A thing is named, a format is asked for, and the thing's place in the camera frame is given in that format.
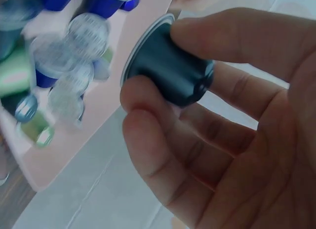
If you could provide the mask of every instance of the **pink surface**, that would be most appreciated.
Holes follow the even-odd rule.
[[[44,13],[25,29],[26,37],[56,31],[63,33],[80,0],[72,1],[61,14]],[[32,188],[42,191],[56,178],[82,146],[120,106],[120,77],[126,60],[143,32],[158,17],[166,13],[172,0],[142,0],[131,13],[117,12],[110,18],[110,44],[116,51],[111,69],[112,76],[106,83],[94,83],[85,96],[85,114],[82,130],[69,131],[56,124],[56,134],[51,145],[36,149],[28,140],[15,132],[15,121],[4,111],[0,112],[0,126],[7,142]],[[44,21],[55,26],[44,28]],[[45,108],[47,91],[38,91],[40,106]]]

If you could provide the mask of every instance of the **dark green coffee capsule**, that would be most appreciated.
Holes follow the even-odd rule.
[[[214,61],[176,46],[170,37],[173,21],[173,15],[167,14],[147,29],[128,58],[121,85],[131,77],[147,76],[166,100],[186,107],[199,101],[211,85]]]
[[[1,104],[18,122],[27,123],[38,110],[38,101],[29,91],[11,94],[1,98]]]

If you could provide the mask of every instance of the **hand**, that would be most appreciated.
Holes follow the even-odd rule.
[[[160,202],[191,228],[316,228],[316,22],[231,9],[176,22],[201,58],[250,63],[289,90],[218,62],[210,91],[259,121],[252,130],[198,104],[180,118],[143,76],[121,102],[127,147]]]

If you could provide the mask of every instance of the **wooden floor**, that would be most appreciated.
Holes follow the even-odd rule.
[[[0,229],[11,229],[23,210],[34,197],[11,152],[0,135],[0,148],[6,148],[6,158],[10,171],[7,182],[0,186]]]

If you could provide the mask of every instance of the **fingernail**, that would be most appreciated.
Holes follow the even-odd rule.
[[[198,18],[183,18],[183,19],[178,19],[173,23],[174,27],[178,26],[188,26],[193,23],[195,23],[198,20]]]

